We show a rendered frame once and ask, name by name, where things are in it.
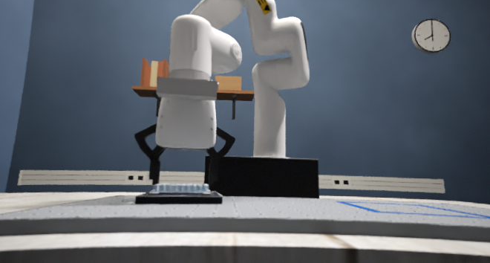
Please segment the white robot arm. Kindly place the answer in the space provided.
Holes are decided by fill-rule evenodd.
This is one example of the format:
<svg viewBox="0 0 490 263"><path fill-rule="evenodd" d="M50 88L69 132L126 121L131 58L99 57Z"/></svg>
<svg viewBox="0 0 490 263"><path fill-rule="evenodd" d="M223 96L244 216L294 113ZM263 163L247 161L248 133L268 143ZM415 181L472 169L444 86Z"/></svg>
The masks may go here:
<svg viewBox="0 0 490 263"><path fill-rule="evenodd" d="M278 91L304 87L310 72L304 26L296 17L278 19L274 0L202 0L189 15L177 17L171 25L169 77L157 77L157 95L216 101L219 82L211 74L234 71L242 60L239 44L219 29L238 18L244 5L254 52L290 53L252 69L253 157L285 157L286 106Z"/></svg>

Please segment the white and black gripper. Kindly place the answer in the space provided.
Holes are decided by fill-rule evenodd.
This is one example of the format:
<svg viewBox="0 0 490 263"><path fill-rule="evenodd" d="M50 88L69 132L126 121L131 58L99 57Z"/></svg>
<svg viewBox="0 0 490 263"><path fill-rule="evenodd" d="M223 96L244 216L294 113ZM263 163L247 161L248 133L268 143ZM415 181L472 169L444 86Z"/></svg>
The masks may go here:
<svg viewBox="0 0 490 263"><path fill-rule="evenodd" d="M155 133L157 146L152 150L148 147L146 138ZM219 152L214 149L216 135L226 142ZM161 99L157 123L139 131L134 138L150 159L149 180L152 180L152 185L159 184L159 156L166 149L173 149L206 151L211 158L209 185L213 186L213 181L218 180L218 161L229 152L235 142L233 136L216 126L215 101L167 97Z"/></svg>

